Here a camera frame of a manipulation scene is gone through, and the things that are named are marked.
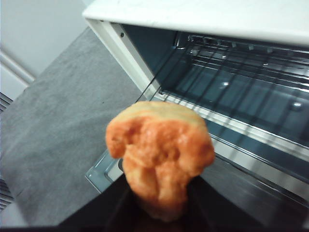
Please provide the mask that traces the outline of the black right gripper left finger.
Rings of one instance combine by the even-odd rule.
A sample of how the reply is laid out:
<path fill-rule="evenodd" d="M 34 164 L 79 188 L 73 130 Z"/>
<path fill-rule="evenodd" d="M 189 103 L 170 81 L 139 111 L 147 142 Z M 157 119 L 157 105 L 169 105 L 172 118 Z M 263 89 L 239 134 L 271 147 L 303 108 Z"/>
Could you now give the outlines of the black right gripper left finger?
<path fill-rule="evenodd" d="M 144 215 L 125 177 L 59 224 L 64 232 L 158 232 L 159 223 Z"/>

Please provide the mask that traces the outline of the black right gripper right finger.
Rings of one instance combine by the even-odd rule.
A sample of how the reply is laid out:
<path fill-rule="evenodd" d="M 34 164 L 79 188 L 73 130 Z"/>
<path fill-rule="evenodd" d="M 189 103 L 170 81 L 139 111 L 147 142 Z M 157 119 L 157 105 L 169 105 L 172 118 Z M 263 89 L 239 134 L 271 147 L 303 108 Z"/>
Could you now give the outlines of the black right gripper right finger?
<path fill-rule="evenodd" d="M 185 214 L 168 223 L 168 232 L 262 232 L 264 226 L 218 193 L 203 178 L 188 185 Z"/>

